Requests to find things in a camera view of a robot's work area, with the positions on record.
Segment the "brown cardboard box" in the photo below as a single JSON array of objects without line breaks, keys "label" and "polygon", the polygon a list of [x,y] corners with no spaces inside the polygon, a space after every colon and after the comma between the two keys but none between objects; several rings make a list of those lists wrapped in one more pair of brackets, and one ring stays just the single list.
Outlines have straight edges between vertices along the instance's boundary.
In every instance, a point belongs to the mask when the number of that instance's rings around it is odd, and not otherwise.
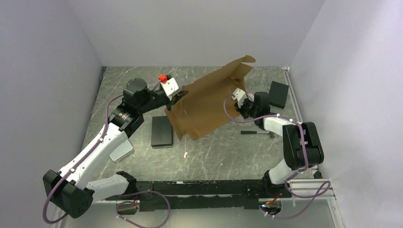
[{"label": "brown cardboard box", "polygon": [[183,86],[189,93],[171,110],[165,110],[178,139],[185,135],[199,139],[239,116],[234,103],[224,104],[224,100],[235,89],[246,89],[244,78],[255,61],[254,57],[245,55]]}]

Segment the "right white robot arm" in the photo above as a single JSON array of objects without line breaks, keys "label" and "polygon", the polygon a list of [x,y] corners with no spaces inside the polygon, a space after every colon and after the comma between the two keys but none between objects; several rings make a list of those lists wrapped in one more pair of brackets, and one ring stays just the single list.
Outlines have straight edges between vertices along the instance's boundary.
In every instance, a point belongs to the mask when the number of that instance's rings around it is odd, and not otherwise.
[{"label": "right white robot arm", "polygon": [[231,98],[235,101],[236,111],[246,122],[253,122],[258,128],[282,137],[283,159],[267,172],[269,180],[262,183],[264,195],[274,197],[280,191],[280,184],[324,161],[313,122],[298,122],[271,112],[266,92],[256,92],[250,98],[245,91],[237,88]]}]

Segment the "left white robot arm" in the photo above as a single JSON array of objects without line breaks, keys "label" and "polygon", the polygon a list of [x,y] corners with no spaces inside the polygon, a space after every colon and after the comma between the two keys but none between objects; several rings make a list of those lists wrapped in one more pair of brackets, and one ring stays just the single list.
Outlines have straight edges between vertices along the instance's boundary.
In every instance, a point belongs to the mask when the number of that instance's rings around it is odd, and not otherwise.
[{"label": "left white robot arm", "polygon": [[44,174],[47,198],[42,211],[43,220],[51,223],[47,217],[50,203],[63,210],[65,215],[78,218],[99,200],[112,196],[129,200],[138,194],[136,178],[125,171],[96,181],[91,177],[110,154],[128,142],[144,122],[145,113],[162,106],[171,110],[186,95],[187,91],[170,75],[160,76],[153,88],[149,88],[141,78],[129,80],[118,96],[120,105],[112,112],[106,111],[104,125],[94,139],[60,170],[49,170]]}]

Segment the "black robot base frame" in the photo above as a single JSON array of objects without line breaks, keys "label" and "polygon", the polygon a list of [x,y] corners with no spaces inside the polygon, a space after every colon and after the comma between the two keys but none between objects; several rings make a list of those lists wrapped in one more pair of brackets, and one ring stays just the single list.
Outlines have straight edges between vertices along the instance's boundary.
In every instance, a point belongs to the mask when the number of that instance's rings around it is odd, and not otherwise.
[{"label": "black robot base frame", "polygon": [[267,177],[251,180],[138,181],[136,190],[111,196],[108,201],[138,200],[141,212],[166,209],[258,209],[265,200],[281,193]]}]

